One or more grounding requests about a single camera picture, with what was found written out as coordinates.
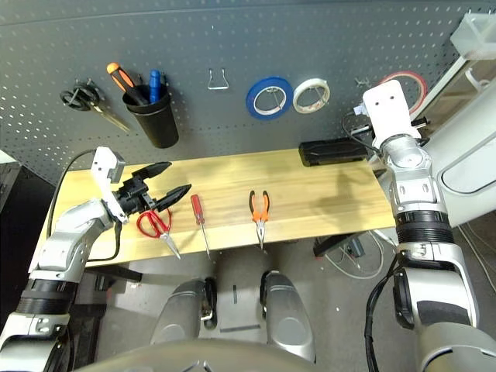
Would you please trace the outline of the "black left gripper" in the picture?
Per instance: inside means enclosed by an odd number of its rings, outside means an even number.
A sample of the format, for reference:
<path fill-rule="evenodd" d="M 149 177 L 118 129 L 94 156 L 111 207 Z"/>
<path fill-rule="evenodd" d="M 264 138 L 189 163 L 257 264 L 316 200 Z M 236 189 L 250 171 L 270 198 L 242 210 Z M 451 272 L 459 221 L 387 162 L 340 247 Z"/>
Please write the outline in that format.
<path fill-rule="evenodd" d="M 185 184 L 170 190 L 159 200 L 149 196 L 149 188 L 144 181 L 163 173 L 171 165 L 169 161 L 157 162 L 132 172 L 132 177 L 124 181 L 117 191 L 112 192 L 125 215 L 154 209 L 162 212 L 179 202 L 189 192 L 191 184 Z"/>

